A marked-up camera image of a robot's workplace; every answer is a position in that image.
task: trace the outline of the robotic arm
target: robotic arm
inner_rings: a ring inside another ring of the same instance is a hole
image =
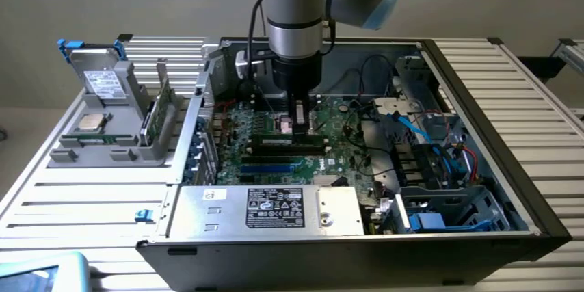
[[[268,17],[273,81],[287,91],[293,134],[308,131],[308,92],[320,84],[323,69],[323,19],[379,29],[396,0],[264,0]]]

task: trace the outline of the gray wall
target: gray wall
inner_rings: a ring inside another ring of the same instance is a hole
[[[0,105],[71,102],[80,85],[56,51],[59,38],[111,42],[120,32],[241,36],[253,2],[0,0]],[[583,0],[400,0],[380,31],[341,26],[339,34],[499,36],[516,53],[547,55],[559,37],[584,36]]]

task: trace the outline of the blue ram slot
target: blue ram slot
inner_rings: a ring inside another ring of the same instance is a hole
[[[293,172],[293,165],[244,165],[240,168],[243,174],[251,173],[289,173]]]

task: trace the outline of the floor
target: floor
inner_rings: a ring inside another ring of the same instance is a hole
[[[0,127],[8,139],[0,142],[0,198],[61,118],[64,109],[0,107]]]

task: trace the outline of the motherboard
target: motherboard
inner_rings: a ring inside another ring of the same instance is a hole
[[[352,142],[365,145],[357,117],[351,115],[351,101],[331,97],[315,105],[303,155],[273,156],[269,147],[253,147],[256,140],[267,146],[279,143],[275,149],[280,151],[291,144],[292,120],[287,112],[256,111],[252,104],[240,102],[220,104],[216,113],[213,135],[221,161],[217,185],[341,183],[355,187],[361,204],[375,202],[368,153],[348,142],[344,129],[355,130]]]

